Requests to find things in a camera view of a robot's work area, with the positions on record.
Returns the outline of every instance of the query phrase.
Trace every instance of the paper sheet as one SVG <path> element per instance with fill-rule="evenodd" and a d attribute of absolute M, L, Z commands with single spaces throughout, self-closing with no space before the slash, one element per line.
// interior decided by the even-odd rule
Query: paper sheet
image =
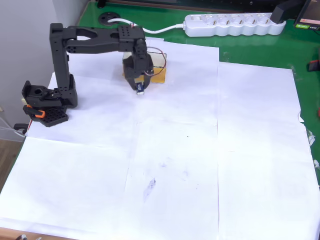
<path fill-rule="evenodd" d="M 320 193 L 292 71 L 220 63 L 218 85 L 219 239 L 318 239 Z"/>
<path fill-rule="evenodd" d="M 122 76 L 122 53 L 70 55 L 78 107 L 63 124 L 32 123 L 1 193 L 0 226 L 88 240 L 218 235 L 219 50 L 149 44 L 167 53 L 166 83 L 143 96 Z"/>
<path fill-rule="evenodd" d="M 1 193 L 0 226 L 88 240 L 217 236 L 216 128 L 138 128 L 134 153 L 27 137 Z"/>

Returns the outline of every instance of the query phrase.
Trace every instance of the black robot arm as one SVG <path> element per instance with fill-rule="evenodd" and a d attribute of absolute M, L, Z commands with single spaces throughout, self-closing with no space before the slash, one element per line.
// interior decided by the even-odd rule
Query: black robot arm
<path fill-rule="evenodd" d="M 77 40 L 77 37 L 88 37 Z M 25 82 L 22 95 L 27 102 L 23 110 L 32 120 L 46 127 L 68 120 L 67 108 L 78 105 L 75 79 L 69 73 L 67 54 L 100 54 L 109 52 L 131 52 L 123 60 L 124 77 L 137 94 L 143 94 L 153 74 L 153 62 L 147 53 L 144 31 L 141 27 L 130 25 L 103 29 L 70 26 L 63 28 L 61 23 L 50 25 L 50 45 L 57 88 L 31 85 Z M 143 81 L 137 80 L 143 75 Z"/>

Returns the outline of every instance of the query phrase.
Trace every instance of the white power strip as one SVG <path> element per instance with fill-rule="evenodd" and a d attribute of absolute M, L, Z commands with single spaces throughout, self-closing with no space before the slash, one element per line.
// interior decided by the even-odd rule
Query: white power strip
<path fill-rule="evenodd" d="M 183 29 L 189 37 L 279 35 L 286 22 L 275 24 L 271 13 L 192 14 L 187 15 Z"/>

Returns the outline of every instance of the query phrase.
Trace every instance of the white wall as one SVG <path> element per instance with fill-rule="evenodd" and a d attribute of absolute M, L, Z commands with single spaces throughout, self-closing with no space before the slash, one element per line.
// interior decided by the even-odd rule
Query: white wall
<path fill-rule="evenodd" d="M 12 127 L 28 123 L 22 110 L 22 88 L 48 86 L 52 72 L 49 28 L 51 23 L 75 25 L 88 0 L 0 0 L 0 117 Z M 0 139 L 23 137 L 0 129 Z"/>

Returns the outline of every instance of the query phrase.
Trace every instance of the orange clip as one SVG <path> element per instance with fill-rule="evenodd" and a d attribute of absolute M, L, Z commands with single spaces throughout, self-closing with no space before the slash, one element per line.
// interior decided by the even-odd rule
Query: orange clip
<path fill-rule="evenodd" d="M 42 110 L 37 110 L 37 111 L 42 112 L 42 114 L 41 115 L 34 115 L 36 118 L 43 119 L 46 116 L 46 112 L 45 111 L 42 111 Z"/>

